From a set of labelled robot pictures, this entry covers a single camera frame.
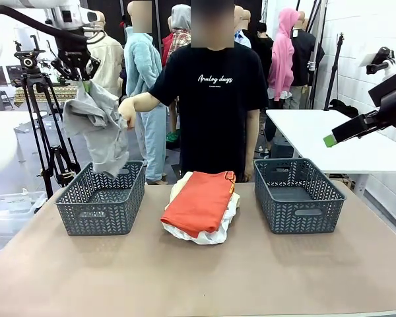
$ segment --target white table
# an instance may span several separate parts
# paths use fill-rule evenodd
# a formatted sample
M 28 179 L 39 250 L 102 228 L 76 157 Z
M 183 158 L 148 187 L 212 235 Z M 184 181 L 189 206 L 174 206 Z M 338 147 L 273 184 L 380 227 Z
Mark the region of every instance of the white table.
M 40 112 L 41 117 L 44 117 L 47 115 L 46 111 L 41 111 Z M 34 120 L 37 120 L 37 114 L 33 113 L 32 117 Z M 28 133 L 29 130 L 22 130 L 19 129 L 19 127 L 22 124 L 26 124 L 31 121 L 31 118 L 29 116 L 28 111 L 0 111 L 0 122 L 5 122 L 9 124 L 15 131 L 16 133 L 16 138 L 18 137 L 19 133 Z M 19 163 L 25 162 L 25 158 L 22 152 L 22 149 L 20 148 L 20 143 L 19 143 L 19 138 L 18 138 L 18 149 L 17 149 L 17 155 L 18 155 L 18 160 Z
M 354 192 L 364 194 L 370 174 L 396 173 L 396 142 L 374 132 L 327 148 L 324 137 L 349 120 L 330 110 L 267 110 L 279 131 L 294 147 L 294 157 L 312 160 L 326 174 L 354 174 Z

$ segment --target black pants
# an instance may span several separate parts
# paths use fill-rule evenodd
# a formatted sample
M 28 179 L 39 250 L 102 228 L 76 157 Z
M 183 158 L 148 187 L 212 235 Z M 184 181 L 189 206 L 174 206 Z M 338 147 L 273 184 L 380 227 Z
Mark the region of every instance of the black pants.
M 280 99 L 279 101 L 275 101 L 274 99 L 270 99 L 269 101 L 269 109 L 283 109 L 284 106 L 284 99 Z M 276 135 L 276 125 L 271 121 L 270 117 L 267 116 L 267 119 L 265 120 L 265 139 L 267 142 L 271 142 Z

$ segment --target brown tabletop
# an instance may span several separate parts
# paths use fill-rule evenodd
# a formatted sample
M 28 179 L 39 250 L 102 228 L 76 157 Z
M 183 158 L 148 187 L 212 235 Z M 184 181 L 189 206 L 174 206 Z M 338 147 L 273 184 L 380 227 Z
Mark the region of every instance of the brown tabletop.
M 277 236 L 253 184 L 218 246 L 159 221 L 171 186 L 147 186 L 127 236 L 67 236 L 57 193 L 0 254 L 0 317 L 271 316 L 396 311 L 396 235 L 346 186 L 333 234 Z

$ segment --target red folded shirt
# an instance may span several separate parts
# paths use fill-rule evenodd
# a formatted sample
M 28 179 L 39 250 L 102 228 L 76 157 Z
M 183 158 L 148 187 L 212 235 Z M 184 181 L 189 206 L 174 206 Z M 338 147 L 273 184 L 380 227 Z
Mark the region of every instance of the red folded shirt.
M 202 231 L 216 231 L 227 210 L 236 181 L 233 172 L 205 174 L 194 172 L 161 221 L 197 238 Z

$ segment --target white brick wall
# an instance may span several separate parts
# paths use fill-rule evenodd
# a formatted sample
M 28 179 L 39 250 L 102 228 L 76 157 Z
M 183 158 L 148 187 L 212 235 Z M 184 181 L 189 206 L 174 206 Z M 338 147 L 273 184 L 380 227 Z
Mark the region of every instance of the white brick wall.
M 301 1 L 307 13 L 311 11 L 312 0 Z M 277 0 L 276 12 L 283 7 L 295 7 L 296 1 Z M 272 23 L 273 33 L 278 19 Z M 329 0 L 323 39 L 325 57 L 320 64 L 315 107 L 324 107 L 327 88 L 333 66 L 336 43 L 343 32 L 345 41 L 339 58 L 338 80 L 335 79 L 331 99 L 337 98 L 345 104 L 355 106 L 360 113 L 374 109 L 368 91 L 381 82 L 383 72 L 367 75 L 365 68 L 358 67 L 360 58 L 367 53 L 376 53 L 380 47 L 395 50 L 396 55 L 396 0 L 378 3 L 372 0 Z M 396 129 L 389 127 L 382 133 L 396 141 Z M 370 176 L 367 190 L 396 218 L 396 174 Z

